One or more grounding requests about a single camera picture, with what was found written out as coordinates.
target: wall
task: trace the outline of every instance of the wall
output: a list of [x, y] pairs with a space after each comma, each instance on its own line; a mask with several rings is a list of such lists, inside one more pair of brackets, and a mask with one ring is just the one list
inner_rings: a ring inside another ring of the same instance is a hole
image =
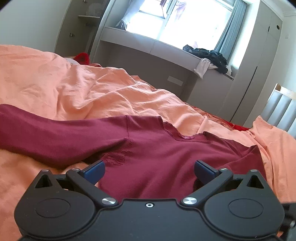
[[12, 0], [0, 12], [0, 44], [53, 52], [71, 0]]
[[287, 21], [287, 32], [284, 35], [284, 43], [289, 56], [286, 56], [284, 60], [288, 69], [285, 72], [283, 87], [296, 92], [296, 16], [285, 17], [285, 21]]
[[248, 47], [253, 28], [255, 25], [258, 9], [259, 9], [259, 0], [256, 0], [254, 3], [249, 4], [244, 15], [242, 25], [239, 30], [238, 38], [235, 41], [234, 48], [231, 53], [228, 64], [232, 69], [232, 76], [235, 76], [244, 54]]
[[253, 121], [262, 113], [275, 85], [279, 83], [283, 87], [296, 91], [296, 16], [285, 17], [279, 45], [274, 62], [260, 96], [251, 111], [244, 126], [251, 127]]
[[[192, 73], [188, 69], [136, 49], [104, 41], [101, 41], [101, 44], [104, 48], [101, 59], [105, 58], [100, 62], [103, 67], [123, 68], [129, 75], [138, 75], [155, 88], [166, 89], [178, 97]], [[182, 81], [182, 86], [168, 81], [169, 76]]]

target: cabinet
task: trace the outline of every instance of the cabinet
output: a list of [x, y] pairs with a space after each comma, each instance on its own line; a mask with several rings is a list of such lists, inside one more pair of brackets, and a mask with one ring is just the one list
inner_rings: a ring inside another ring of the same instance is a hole
[[54, 52], [62, 57], [75, 56], [81, 52], [89, 53], [101, 16], [87, 16], [87, 9], [92, 3], [101, 3], [105, 6], [108, 2], [72, 0], [65, 14]]
[[260, 2], [249, 45], [218, 115], [243, 125], [266, 82], [281, 34], [282, 20]]
[[209, 69], [204, 74], [203, 79], [196, 80], [186, 102], [212, 115], [217, 115], [232, 82], [232, 79], [229, 79], [227, 76]]

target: blanket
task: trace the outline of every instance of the blanket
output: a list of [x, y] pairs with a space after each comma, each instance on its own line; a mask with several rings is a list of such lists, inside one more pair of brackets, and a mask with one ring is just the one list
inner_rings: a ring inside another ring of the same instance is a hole
[[[258, 117], [248, 131], [233, 130], [169, 91], [155, 89], [123, 69], [71, 65], [54, 53], [0, 45], [0, 104], [11, 104], [54, 120], [104, 118], [118, 115], [161, 116], [186, 136], [203, 131], [258, 145], [267, 181], [281, 202], [295, 202], [296, 140]], [[66, 170], [48, 167], [32, 158], [0, 150], [0, 237], [20, 237], [14, 208], [40, 169], [53, 173], [83, 169], [77, 163]]]

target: headboard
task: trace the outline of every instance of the headboard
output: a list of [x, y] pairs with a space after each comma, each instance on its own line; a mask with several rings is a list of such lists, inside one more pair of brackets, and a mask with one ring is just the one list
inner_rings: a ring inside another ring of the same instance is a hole
[[296, 138], [296, 93], [277, 84], [261, 116]]

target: curtain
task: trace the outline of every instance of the curtain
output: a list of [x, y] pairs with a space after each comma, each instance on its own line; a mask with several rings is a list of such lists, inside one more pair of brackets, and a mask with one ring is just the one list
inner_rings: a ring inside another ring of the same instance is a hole
[[120, 27], [121, 29], [126, 28], [130, 23], [131, 18], [140, 10], [144, 1], [145, 0], [131, 0], [124, 17], [119, 21], [116, 27]]
[[239, 33], [246, 8], [247, 4], [243, 0], [235, 1], [228, 23], [214, 48], [215, 51], [220, 52], [227, 60]]

